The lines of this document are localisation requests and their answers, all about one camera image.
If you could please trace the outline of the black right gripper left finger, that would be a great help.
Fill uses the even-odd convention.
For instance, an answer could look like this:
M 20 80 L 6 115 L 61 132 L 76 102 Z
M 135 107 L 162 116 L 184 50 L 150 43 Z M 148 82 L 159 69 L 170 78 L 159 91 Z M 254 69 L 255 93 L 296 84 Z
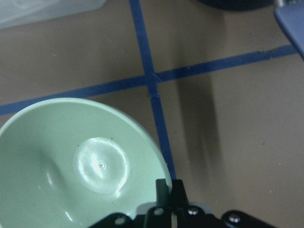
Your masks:
M 165 179 L 156 180 L 156 205 L 166 207 L 169 204 L 169 188 Z

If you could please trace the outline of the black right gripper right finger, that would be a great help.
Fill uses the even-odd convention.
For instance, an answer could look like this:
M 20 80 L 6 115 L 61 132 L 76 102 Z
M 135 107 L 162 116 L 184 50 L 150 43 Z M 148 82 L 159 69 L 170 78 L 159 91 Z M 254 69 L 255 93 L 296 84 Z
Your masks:
M 171 206 L 173 208 L 185 208 L 189 204 L 182 180 L 172 180 Z

